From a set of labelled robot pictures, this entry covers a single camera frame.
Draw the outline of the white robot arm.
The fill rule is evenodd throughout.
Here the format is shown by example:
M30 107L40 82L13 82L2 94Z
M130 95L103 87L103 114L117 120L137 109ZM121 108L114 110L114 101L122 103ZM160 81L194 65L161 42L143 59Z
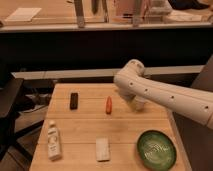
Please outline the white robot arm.
M126 96L151 100L213 129L213 92L150 80L144 71L142 62L131 59L115 74L114 84Z

